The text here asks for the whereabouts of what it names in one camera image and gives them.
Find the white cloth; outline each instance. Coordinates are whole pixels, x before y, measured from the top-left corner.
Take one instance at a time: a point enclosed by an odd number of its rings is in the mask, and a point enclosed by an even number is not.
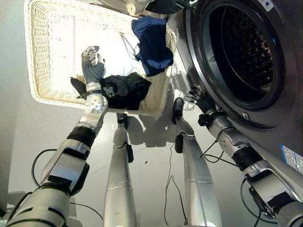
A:
[[[142,72],[143,66],[135,56],[140,48],[135,35],[122,35],[111,30],[103,30],[100,37],[99,58],[104,61],[104,76],[128,76],[132,72]]]

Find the white wicker basket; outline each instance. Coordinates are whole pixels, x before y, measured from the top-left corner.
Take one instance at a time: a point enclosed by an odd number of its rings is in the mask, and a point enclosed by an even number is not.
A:
[[[41,103],[84,108],[70,77],[84,81],[80,55],[98,43],[101,30],[112,29],[134,35],[133,18],[103,7],[73,0],[25,0],[25,34],[28,76],[33,98]],[[167,47],[174,53],[176,36],[167,28]],[[171,67],[146,78],[151,86],[138,111],[111,112],[157,115],[166,102]]]

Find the floor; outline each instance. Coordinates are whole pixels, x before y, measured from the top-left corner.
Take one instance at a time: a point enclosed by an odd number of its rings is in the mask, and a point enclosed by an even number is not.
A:
[[[2,0],[0,5],[0,208],[10,210],[26,192],[36,188],[30,175],[35,156],[43,149],[58,147],[80,118],[82,110],[41,104],[31,97],[27,78],[23,1]],[[170,148],[176,136],[175,125],[171,123],[171,108],[174,99],[186,94],[188,88],[185,69],[178,53],[175,53],[173,80],[162,115],[129,116],[128,133],[134,151],[130,173],[138,226],[165,225],[165,185]],[[214,138],[198,125],[200,113],[196,106],[185,105],[184,118],[192,125],[201,149],[205,150]],[[89,205],[101,214],[116,127],[115,114],[107,113],[87,160],[90,171],[85,185],[71,199]],[[219,145],[215,145],[210,153],[220,154]],[[47,153],[38,160],[36,175],[41,173],[51,155],[51,152]],[[223,158],[231,161],[225,154]],[[172,174],[184,199],[183,157],[173,149],[171,162]],[[256,219],[245,210],[240,198],[241,172],[223,162],[210,163],[209,168],[216,187],[223,226],[253,226]],[[257,213],[247,187],[244,191],[248,206]],[[178,191],[172,184],[168,189],[166,217],[169,224],[174,226],[184,222]],[[102,226],[102,221],[91,210],[71,205],[68,224],[71,227]],[[258,226],[274,225],[259,222]]]

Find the blue cloth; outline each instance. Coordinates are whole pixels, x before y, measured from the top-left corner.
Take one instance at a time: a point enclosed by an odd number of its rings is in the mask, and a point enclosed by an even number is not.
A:
[[[157,75],[173,64],[173,54],[166,47],[165,20],[145,16],[132,21],[132,30],[140,41],[136,59],[141,60],[146,76]]]

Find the washing machine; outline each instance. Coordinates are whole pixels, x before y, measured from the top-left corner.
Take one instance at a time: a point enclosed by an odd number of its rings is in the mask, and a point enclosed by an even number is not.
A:
[[[170,16],[169,26],[179,34],[178,50],[192,83],[200,83],[240,131],[298,170],[302,1],[170,3],[173,7],[164,8],[158,0],[149,8],[158,13],[184,8]]]

